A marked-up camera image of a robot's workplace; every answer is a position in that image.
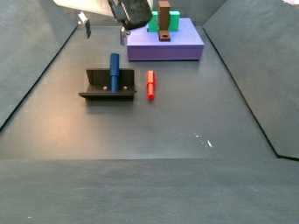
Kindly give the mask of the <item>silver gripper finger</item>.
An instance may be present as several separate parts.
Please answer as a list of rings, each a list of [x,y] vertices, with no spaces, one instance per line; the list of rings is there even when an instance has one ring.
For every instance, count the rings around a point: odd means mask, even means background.
[[[89,19],[87,18],[84,12],[79,13],[79,24],[85,27],[87,38],[91,36]]]
[[[127,37],[131,35],[131,31],[128,31],[124,27],[120,29],[120,45],[127,45]]]

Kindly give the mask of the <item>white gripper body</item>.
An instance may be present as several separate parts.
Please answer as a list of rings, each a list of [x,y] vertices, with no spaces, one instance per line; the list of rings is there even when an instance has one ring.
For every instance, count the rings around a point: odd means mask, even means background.
[[[112,16],[108,0],[52,0],[59,6]]]

